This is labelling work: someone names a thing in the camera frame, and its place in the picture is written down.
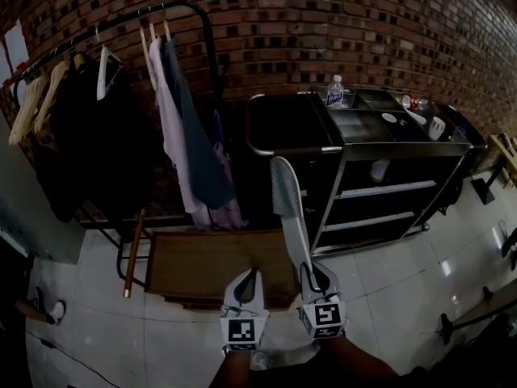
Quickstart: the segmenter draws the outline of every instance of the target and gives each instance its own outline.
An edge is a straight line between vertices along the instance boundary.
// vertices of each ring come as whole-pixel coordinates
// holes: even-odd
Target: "clothes rack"
[[[80,34],[79,36],[74,37],[72,40],[58,46],[50,53],[47,53],[42,58],[40,58],[38,61],[34,62],[32,65],[30,65],[27,69],[25,69],[19,78],[16,80],[15,88],[14,88],[14,101],[15,106],[19,110],[20,104],[18,100],[18,85],[19,83],[24,80],[25,78],[28,78],[32,76],[40,67],[46,65],[49,63],[52,59],[55,59],[59,57],[62,53],[65,53],[66,51],[73,48],[75,45],[82,43],[85,40],[90,39],[91,37],[97,36],[100,32],[105,32],[106,30],[109,30],[113,27],[120,26],[123,23],[127,23],[134,19],[143,18],[147,15],[150,15],[152,13],[157,13],[160,11],[164,11],[166,9],[170,9],[172,7],[177,6],[185,6],[190,7],[200,18],[203,25],[203,34],[204,34],[204,40],[207,48],[207,59],[208,59],[208,67],[210,69],[210,77],[212,79],[212,88],[214,92],[215,97],[215,103],[216,103],[216,110],[220,113],[221,119],[223,120],[223,137],[225,136],[225,126],[224,126],[224,101],[223,101],[223,89],[221,85],[220,75],[217,67],[217,58],[216,58],[216,49],[215,44],[213,41],[213,33],[212,33],[212,23],[210,22],[210,18],[208,17],[208,14],[198,5],[196,5],[193,2],[189,2],[186,0],[170,0],[168,2],[164,3],[158,3],[152,6],[144,7],[140,10],[135,10],[130,13],[127,13],[126,15],[118,16],[116,19],[112,20],[105,20],[99,22],[97,25],[90,26],[85,32]],[[110,234],[108,234],[103,227],[101,227],[101,224],[96,222],[94,218],[86,211],[86,209],[81,206],[80,210],[85,215],[85,217],[90,221],[91,225],[94,227],[95,230],[98,230],[101,234],[106,237],[107,240],[109,240],[116,248],[117,248],[117,259],[116,259],[116,271],[119,275],[119,277],[123,280],[126,280],[126,276],[122,273],[121,269],[121,261],[122,259],[129,259],[129,257],[123,257],[123,250],[124,250],[124,242],[122,239],[120,242],[117,242]],[[151,234],[141,226],[138,230],[138,239],[151,239]],[[138,259],[147,259],[148,256],[137,256]],[[144,283],[134,277],[132,277],[131,280],[133,283],[144,286]]]
[[[25,78],[31,76],[41,66],[49,63],[52,59],[55,59],[56,57],[60,56],[62,53],[66,52],[67,50],[70,50],[76,44],[79,44],[79,43],[83,42],[84,40],[87,40],[87,39],[90,39],[91,37],[96,36],[97,33],[105,32],[108,29],[120,26],[122,23],[127,23],[131,20],[145,17],[147,15],[150,15],[151,13],[157,13],[159,11],[164,11],[166,9],[170,9],[171,7],[177,7],[177,6],[190,7],[201,18],[201,22],[203,24],[204,41],[205,41],[206,48],[207,48],[208,67],[210,69],[210,77],[212,79],[212,87],[213,87],[213,91],[214,91],[214,95],[215,95],[215,99],[216,99],[216,109],[221,114],[221,112],[224,111],[223,91],[222,91],[222,85],[221,85],[221,81],[220,81],[220,77],[219,77],[219,72],[217,69],[216,47],[215,47],[215,44],[213,41],[212,23],[210,22],[210,18],[208,17],[208,14],[206,11],[204,11],[197,4],[195,4],[193,2],[188,2],[186,0],[170,0],[169,2],[158,3],[153,6],[144,7],[140,10],[132,11],[130,13],[127,13],[126,15],[121,15],[121,16],[117,17],[116,19],[101,21],[96,26],[90,26],[81,35],[74,37],[69,42],[62,44],[61,46],[55,48],[53,51],[47,53],[41,59],[34,62],[27,69],[25,69],[24,72],[20,75],[20,77],[16,81],[15,88],[14,88],[14,93],[15,93],[14,99],[15,99],[16,107],[18,109],[20,108],[19,101],[18,101],[18,93],[17,93],[19,83],[22,80],[24,80]]]

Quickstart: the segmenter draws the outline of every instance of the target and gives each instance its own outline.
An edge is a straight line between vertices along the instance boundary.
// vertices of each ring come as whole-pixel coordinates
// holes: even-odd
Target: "water bottle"
[[[341,109],[341,101],[343,100],[343,85],[341,84],[341,76],[334,75],[334,80],[329,85],[326,93],[326,106],[331,109]]]

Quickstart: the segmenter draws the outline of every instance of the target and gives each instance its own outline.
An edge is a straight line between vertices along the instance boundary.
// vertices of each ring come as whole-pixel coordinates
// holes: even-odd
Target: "white hanger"
[[[144,28],[140,27],[140,38],[142,40],[142,47],[144,48],[145,64],[147,65],[147,71],[149,72],[149,78],[151,79],[151,85],[156,90],[156,79],[154,78],[153,68],[151,67],[151,60],[149,59],[149,50],[145,42]]]
[[[97,36],[97,43],[100,43],[99,30],[97,27],[95,28],[95,35]],[[113,75],[113,78],[111,78],[111,81],[106,86],[106,65],[107,59],[109,57],[119,62],[120,66],[119,69],[115,72],[115,75]],[[103,50],[100,53],[99,78],[97,79],[97,100],[104,99],[106,93],[113,86],[113,83],[115,82],[115,77],[121,69],[122,61],[117,56],[115,56],[109,48],[103,45]]]
[[[52,71],[52,75],[50,76],[50,87],[48,89],[47,95],[45,96],[45,100],[41,105],[40,113],[36,117],[36,122],[34,123],[34,133],[38,133],[43,128],[43,123],[46,121],[46,116],[48,109],[52,106],[54,95],[56,94],[57,87],[59,86],[59,82],[65,76],[66,71],[68,70],[68,63],[65,61],[61,61]]]

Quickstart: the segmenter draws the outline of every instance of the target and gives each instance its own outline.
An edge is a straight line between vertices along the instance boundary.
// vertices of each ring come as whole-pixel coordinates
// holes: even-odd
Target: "wooden hanger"
[[[81,65],[85,64],[84,56],[81,53],[78,53],[74,56],[74,65],[75,69],[78,70]]]
[[[156,40],[156,33],[154,31],[154,24],[149,23],[149,30],[151,31],[151,41]]]
[[[97,29],[95,29],[95,34],[97,35],[97,42],[100,43],[99,33]],[[115,63],[118,64],[118,69],[111,78],[111,81],[106,86],[106,67],[108,59],[115,61]],[[117,56],[115,56],[109,48],[103,45],[103,50],[100,53],[99,77],[97,78],[97,100],[104,99],[106,93],[113,86],[113,83],[115,83],[116,75],[120,72],[123,66],[124,64],[122,63],[122,61]]]
[[[31,120],[35,115],[38,102],[40,101],[41,94],[43,94],[46,84],[47,78],[45,76],[40,76],[27,87],[27,91],[25,92],[25,97],[23,99],[23,105],[16,116],[15,124],[13,125],[11,135],[9,136],[10,145],[19,144],[25,138],[27,133],[30,132]]]
[[[151,85],[156,90],[156,79],[154,78],[153,67],[151,66],[151,60],[149,59],[149,50],[147,49],[147,43],[145,42],[144,28],[140,27],[140,38],[142,40],[142,47],[144,48],[145,64],[149,72],[149,78],[151,79]]]
[[[50,87],[48,89],[47,95],[45,96],[45,100],[41,105],[40,112],[36,117],[36,122],[34,123],[34,133],[38,133],[43,128],[43,123],[46,121],[46,116],[48,109],[53,105],[55,100],[55,94],[57,91],[57,87],[59,86],[60,81],[65,76],[68,71],[68,63],[65,61],[61,61],[52,71],[50,76]]]
[[[163,20],[163,27],[165,28],[165,36],[167,36],[167,41],[170,42],[169,22],[167,22],[167,19]]]

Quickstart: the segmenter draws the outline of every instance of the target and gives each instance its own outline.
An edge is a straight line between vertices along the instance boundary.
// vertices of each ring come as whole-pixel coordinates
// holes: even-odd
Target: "white tile floor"
[[[484,206],[467,180],[459,202],[446,217],[437,213],[429,232],[323,260],[341,282],[351,341],[399,373],[443,357],[453,344],[444,347],[436,334],[440,314],[458,317],[481,301],[483,285],[496,290],[517,277],[499,255],[498,228],[499,220],[509,233],[517,226],[517,191],[503,190],[499,182],[492,191],[496,201]],[[59,327],[27,320],[27,329],[123,388],[208,386],[223,359],[219,315],[184,310],[138,286],[124,299],[115,264],[115,248],[93,231],[78,266],[38,260],[31,292],[39,285],[47,306],[65,299],[68,312]],[[138,263],[136,276],[144,275],[145,263]],[[462,337],[457,332],[453,339]],[[272,315],[265,348],[290,350],[309,342],[295,306]],[[35,388],[109,386],[29,335],[27,356]]]

